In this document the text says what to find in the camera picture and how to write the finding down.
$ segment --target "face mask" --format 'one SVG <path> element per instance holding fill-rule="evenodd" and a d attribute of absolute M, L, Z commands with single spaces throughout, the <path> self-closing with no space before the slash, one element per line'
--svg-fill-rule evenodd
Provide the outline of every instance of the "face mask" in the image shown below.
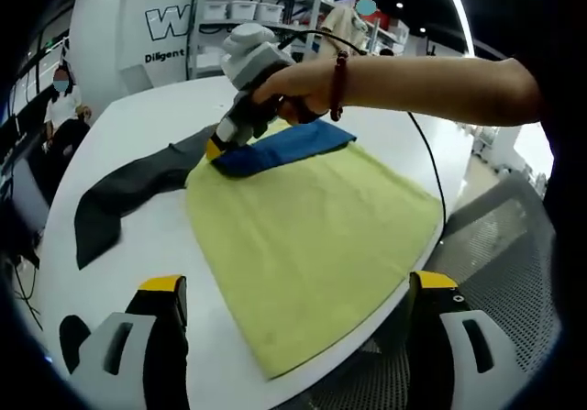
<path fill-rule="evenodd" d="M 67 80 L 53 82 L 53 87 L 55 87 L 55 90 L 57 92 L 65 92 L 67 90 L 67 88 L 69 87 L 69 85 L 70 85 L 70 82 L 68 82 Z"/>

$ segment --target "floor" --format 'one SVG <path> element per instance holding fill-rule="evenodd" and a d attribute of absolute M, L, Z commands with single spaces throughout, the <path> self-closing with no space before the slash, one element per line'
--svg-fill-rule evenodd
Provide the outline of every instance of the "floor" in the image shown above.
<path fill-rule="evenodd" d="M 488 191 L 498 182 L 499 180 L 497 176 L 487 165 L 483 164 L 479 158 L 471 156 L 467 173 L 465 175 L 465 181 L 463 182 L 460 198 L 455 209 L 459 209 L 460 207 L 465 206 L 473 199 Z M 42 242 L 39 246 L 38 254 L 40 254 L 41 246 Z M 25 294 L 30 294 L 34 277 L 33 265 L 28 261 L 23 261 L 23 263 L 18 266 L 18 275 L 20 276 L 21 282 L 23 283 Z M 16 292 L 20 293 L 20 288 L 17 284 L 17 278 L 15 277 L 14 279 L 14 289 Z M 37 284 L 35 285 L 35 289 L 29 302 L 32 307 L 40 310 L 39 288 Z M 16 303 L 32 336 L 38 340 L 41 346 L 43 346 L 43 334 L 38 325 L 35 323 L 35 320 L 33 319 L 31 312 L 28 310 L 27 305 L 22 300 L 17 300 Z"/>

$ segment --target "yellow towel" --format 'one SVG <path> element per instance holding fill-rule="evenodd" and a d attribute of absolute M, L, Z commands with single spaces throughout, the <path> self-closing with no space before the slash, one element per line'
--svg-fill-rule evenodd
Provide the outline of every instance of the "yellow towel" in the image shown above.
<path fill-rule="evenodd" d="M 202 161 L 186 193 L 196 240 L 268 378 L 377 309 L 441 218 L 438 199 L 354 143 L 240 180 Z"/>

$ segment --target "dark gray fabric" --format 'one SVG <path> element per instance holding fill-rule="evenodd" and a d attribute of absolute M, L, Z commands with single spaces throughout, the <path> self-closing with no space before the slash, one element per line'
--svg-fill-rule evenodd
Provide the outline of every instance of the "dark gray fabric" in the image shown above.
<path fill-rule="evenodd" d="M 120 217 L 153 195 L 184 188 L 188 173 L 205 153 L 216 125 L 208 126 L 177 144 L 108 174 L 88 190 L 75 212 L 75 241 L 80 270 L 120 237 Z"/>

